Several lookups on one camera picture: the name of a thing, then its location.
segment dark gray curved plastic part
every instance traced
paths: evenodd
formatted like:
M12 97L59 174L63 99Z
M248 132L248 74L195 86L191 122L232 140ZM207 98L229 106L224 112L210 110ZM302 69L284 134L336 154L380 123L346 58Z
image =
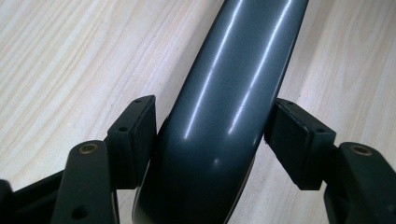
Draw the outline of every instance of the dark gray curved plastic part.
M307 0L225 1L159 133L134 223L223 223L242 191Z

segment wood grain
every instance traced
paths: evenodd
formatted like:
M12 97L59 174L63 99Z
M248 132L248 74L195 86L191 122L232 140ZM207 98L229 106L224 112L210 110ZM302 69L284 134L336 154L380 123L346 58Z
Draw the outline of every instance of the wood grain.
M160 126L221 3L0 1L0 178L20 189L63 169L139 96L157 95ZM393 168L394 24L392 0L311 1L280 92ZM322 195L262 144L230 223L327 223ZM134 191L119 196L130 223Z

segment black plastic bracket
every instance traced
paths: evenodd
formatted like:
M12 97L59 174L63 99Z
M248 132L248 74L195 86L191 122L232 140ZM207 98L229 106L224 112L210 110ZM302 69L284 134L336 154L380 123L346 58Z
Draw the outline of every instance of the black plastic bracket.
M117 189L135 189L146 173L157 136L155 96L131 102L107 132Z
M321 162L335 131L297 104L276 99L264 139L299 189L320 189Z
M326 164L330 223L396 223L396 173L377 150L343 143Z
M69 153L51 223L119 223L107 145L89 141Z

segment light wood table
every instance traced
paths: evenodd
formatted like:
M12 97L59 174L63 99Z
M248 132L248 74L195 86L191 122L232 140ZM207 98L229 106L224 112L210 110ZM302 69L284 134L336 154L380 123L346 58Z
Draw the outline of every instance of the light wood table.
M20 189L62 170L143 95L157 95L160 126L220 5L0 1L0 178ZM393 168L395 24L393 0L311 1L279 95ZM327 223L322 195L299 191L262 144L230 223ZM119 196L130 223L134 191Z

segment small hole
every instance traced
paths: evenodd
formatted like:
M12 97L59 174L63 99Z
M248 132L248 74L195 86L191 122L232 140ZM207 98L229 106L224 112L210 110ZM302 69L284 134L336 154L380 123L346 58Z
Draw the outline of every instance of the small hole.
M94 152L98 148L96 144L87 144L78 149L78 152L81 154L90 154Z
M373 152L367 147L352 146L351 149L355 151L355 153L363 156L371 156L373 154Z
M72 218L75 220L80 220L80 219L83 219L84 217L89 216L91 212L92 212L92 208L90 206L82 205L82 206L76 208L72 212Z
M120 132L126 132L126 131L128 131L128 128L126 128L126 127L120 127L120 128L119 128L119 131L120 131Z

